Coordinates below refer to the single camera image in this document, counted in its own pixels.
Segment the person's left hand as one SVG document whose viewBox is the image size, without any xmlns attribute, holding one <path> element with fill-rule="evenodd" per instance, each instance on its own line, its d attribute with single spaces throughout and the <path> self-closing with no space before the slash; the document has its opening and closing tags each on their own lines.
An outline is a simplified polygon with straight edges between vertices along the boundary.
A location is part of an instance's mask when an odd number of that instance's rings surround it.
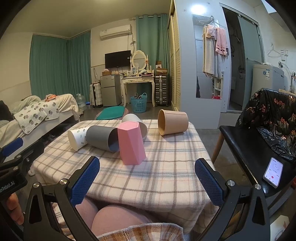
<svg viewBox="0 0 296 241">
<path fill-rule="evenodd" d="M 9 211 L 11 219 L 15 221 L 18 225 L 23 225 L 24 216 L 19 204 L 18 196 L 15 193 L 13 193 L 6 200 L 6 207 Z"/>
</svg>

